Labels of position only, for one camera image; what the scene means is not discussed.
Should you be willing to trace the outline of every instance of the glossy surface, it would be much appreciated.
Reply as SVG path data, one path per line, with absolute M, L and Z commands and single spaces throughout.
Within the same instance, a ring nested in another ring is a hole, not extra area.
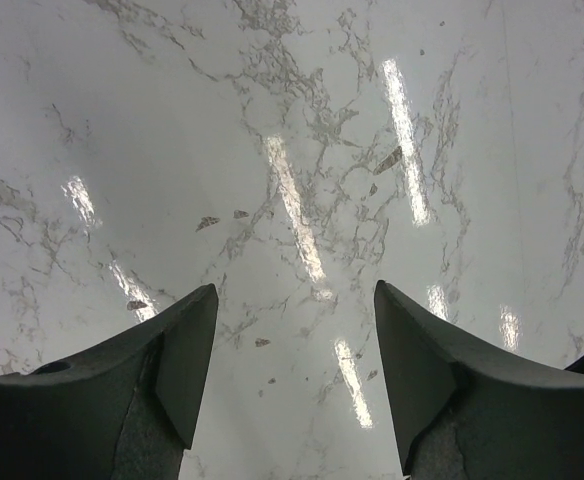
M 214 282 L 183 478 L 401 478 L 379 278 L 584 353 L 584 1 L 0 0 L 0 373 Z

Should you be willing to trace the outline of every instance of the white surface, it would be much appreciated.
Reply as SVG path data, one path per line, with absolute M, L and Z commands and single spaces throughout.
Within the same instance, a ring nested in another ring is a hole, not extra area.
M 0 0 L 0 374 L 214 282 L 182 477 L 401 478 L 379 278 L 584 353 L 584 0 Z

